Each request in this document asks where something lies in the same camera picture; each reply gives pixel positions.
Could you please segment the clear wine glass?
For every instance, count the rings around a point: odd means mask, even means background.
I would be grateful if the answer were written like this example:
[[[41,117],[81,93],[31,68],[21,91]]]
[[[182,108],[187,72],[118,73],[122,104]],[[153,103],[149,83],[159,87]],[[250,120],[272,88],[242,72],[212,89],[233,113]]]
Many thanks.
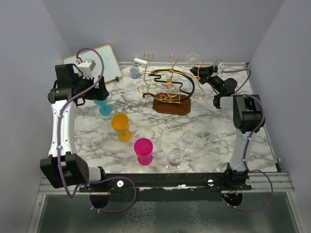
[[[190,53],[186,56],[186,62],[191,64],[192,66],[201,65],[202,59],[198,54]]]

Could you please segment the blue plastic wine glass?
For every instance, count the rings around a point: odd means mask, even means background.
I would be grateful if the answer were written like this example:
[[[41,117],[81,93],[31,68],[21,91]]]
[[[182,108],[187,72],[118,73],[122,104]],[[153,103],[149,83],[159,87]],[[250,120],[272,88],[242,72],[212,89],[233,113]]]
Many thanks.
[[[107,116],[112,113],[113,108],[108,104],[109,97],[106,97],[105,100],[93,100],[93,102],[99,106],[99,113],[102,116]]]

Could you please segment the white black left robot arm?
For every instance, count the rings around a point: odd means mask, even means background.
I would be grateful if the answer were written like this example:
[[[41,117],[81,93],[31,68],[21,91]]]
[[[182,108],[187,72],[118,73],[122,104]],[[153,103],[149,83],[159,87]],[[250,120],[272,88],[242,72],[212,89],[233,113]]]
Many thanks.
[[[109,95],[104,79],[94,86],[93,60],[56,65],[56,81],[48,94],[53,115],[52,143],[40,169],[54,188],[90,183],[94,190],[106,189],[107,179],[102,167],[89,167],[76,153],[74,121],[78,99],[106,100]]]

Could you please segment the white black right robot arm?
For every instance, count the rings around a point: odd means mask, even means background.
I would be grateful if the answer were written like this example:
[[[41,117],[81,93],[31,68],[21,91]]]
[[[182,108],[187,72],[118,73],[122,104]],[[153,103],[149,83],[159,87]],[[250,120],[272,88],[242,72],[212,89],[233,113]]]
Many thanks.
[[[209,84],[216,92],[213,97],[213,105],[217,109],[229,109],[233,111],[233,124],[236,128],[236,141],[232,157],[221,179],[221,184],[229,190],[234,190],[245,184],[248,178],[249,168],[247,166],[253,139],[260,128],[264,126],[265,116],[258,95],[241,94],[237,92],[241,87],[233,78],[223,80],[221,73],[238,73],[245,71],[250,78],[251,70],[241,68],[236,70],[224,70],[220,65],[212,65],[199,68],[193,66],[191,73],[196,75],[199,84]]]

